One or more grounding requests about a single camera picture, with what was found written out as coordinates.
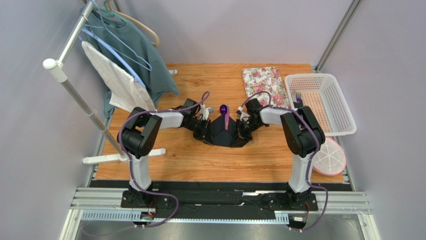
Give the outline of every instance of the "blue hanger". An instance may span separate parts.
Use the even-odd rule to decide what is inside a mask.
[[[142,81],[142,79],[138,76],[138,74],[136,74],[136,72],[129,66],[129,64],[124,61],[124,59],[114,50],[113,47],[111,47],[110,45],[108,45],[106,42],[104,42],[102,39],[100,39],[98,36],[96,36],[95,34],[93,34],[91,31],[87,30],[86,28],[83,28],[82,31],[89,35],[90,37],[94,38],[96,41],[98,41],[98,43],[100,43],[102,46],[104,46],[108,51],[110,51],[123,65],[124,67],[128,70],[128,72],[131,74],[131,76],[134,78],[134,80],[138,83],[140,83],[140,85],[142,85],[142,87],[144,89],[146,89],[147,87],[145,86],[144,82]]]
[[[98,10],[100,10],[101,9],[101,7],[99,7],[97,4],[96,4],[96,2],[95,2],[95,0],[91,0],[92,2],[93,2],[93,4],[97,7],[97,9]],[[137,62],[137,61],[135,61],[135,60],[133,60],[132,58],[130,58],[130,57],[128,57],[128,56],[126,56],[125,54],[123,54],[123,53],[121,53],[121,52],[119,52],[118,50],[116,50],[116,49],[114,49],[116,52],[118,52],[118,53],[120,53],[120,54],[122,54],[123,56],[125,56],[125,57],[127,57],[128,59],[130,59],[131,61],[133,61],[133,62],[135,62],[135,63],[137,63],[139,66],[141,66],[141,67],[143,67],[143,68],[145,68],[146,70],[148,70],[148,71],[152,71],[153,70],[153,67],[143,58],[143,57],[141,57],[141,56],[139,56],[139,55],[137,55],[136,54],[136,52],[131,48],[131,47],[129,47],[127,44],[125,44],[123,41],[121,41],[114,33],[112,33],[108,28],[107,28],[107,26],[105,25],[105,22],[104,22],[104,18],[102,17],[102,14],[99,14],[99,16],[100,16],[100,21],[101,21],[101,23],[102,23],[102,25],[103,26],[93,26],[93,25],[91,25],[90,23],[89,23],[89,25],[85,25],[86,27],[93,27],[93,28],[101,28],[101,29],[103,29],[103,28],[105,28],[112,36],[114,36],[114,38],[116,38],[120,43],[122,43],[124,46],[126,46],[126,48],[128,48],[138,59],[141,59],[142,61],[144,61],[145,63],[146,63],[146,65],[148,66],[148,67],[146,67],[146,66],[144,66],[144,65],[142,65],[141,63],[139,63],[139,62]]]

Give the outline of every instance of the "wooden hanger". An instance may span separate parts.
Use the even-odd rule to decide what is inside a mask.
[[[155,42],[151,42],[154,45],[154,47],[158,47],[160,45],[160,38],[157,35],[157,33],[155,33],[153,30],[151,30],[151,28],[149,28],[146,25],[144,25],[142,22],[134,19],[133,17],[131,17],[131,16],[127,15],[127,14],[124,14],[122,12],[114,10],[113,6],[111,5],[111,1],[112,0],[106,0],[106,4],[107,4],[107,6],[108,6],[108,8],[109,8],[110,11],[112,11],[112,12],[114,12],[116,14],[119,14],[123,18],[129,20],[130,22],[134,23],[136,26],[140,27],[141,29],[143,29],[143,30],[147,31],[149,34],[151,34],[154,37],[154,39],[155,39]]]

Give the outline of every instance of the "white wall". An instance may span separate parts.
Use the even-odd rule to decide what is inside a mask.
[[[58,239],[100,133],[43,69],[78,16],[77,0],[2,1],[0,8],[0,239]],[[64,71],[103,117],[105,86],[78,43]]]
[[[357,125],[343,137],[381,238],[425,239],[426,2],[363,1],[325,66]]]
[[[351,0],[120,0],[166,63],[316,65]]]

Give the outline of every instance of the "floral placemat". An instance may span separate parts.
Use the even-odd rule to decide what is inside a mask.
[[[242,79],[244,81],[247,97],[250,97],[259,91],[267,91],[272,96],[272,105],[290,108],[286,87],[284,86],[280,72],[276,67],[270,66],[243,69]],[[262,106],[268,105],[268,94],[261,93],[257,95],[256,98]]]

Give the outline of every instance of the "perforated basket bottom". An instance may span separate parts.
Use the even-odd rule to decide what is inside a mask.
[[[319,92],[301,92],[301,97],[304,106],[309,106],[312,109],[313,114],[318,120],[324,133],[331,133],[332,127],[330,124],[329,117],[326,114],[323,100]]]

